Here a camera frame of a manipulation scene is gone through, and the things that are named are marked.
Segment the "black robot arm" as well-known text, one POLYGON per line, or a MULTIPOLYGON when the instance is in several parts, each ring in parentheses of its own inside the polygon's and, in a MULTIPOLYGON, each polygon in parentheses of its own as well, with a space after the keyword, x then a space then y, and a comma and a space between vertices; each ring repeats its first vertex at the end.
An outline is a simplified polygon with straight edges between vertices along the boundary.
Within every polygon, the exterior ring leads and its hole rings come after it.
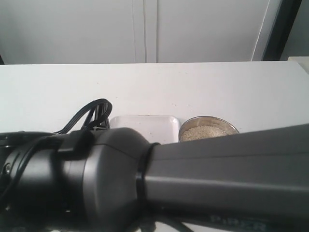
POLYGON ((133 129, 0 136, 3 231, 309 229, 309 127, 161 145, 133 129))

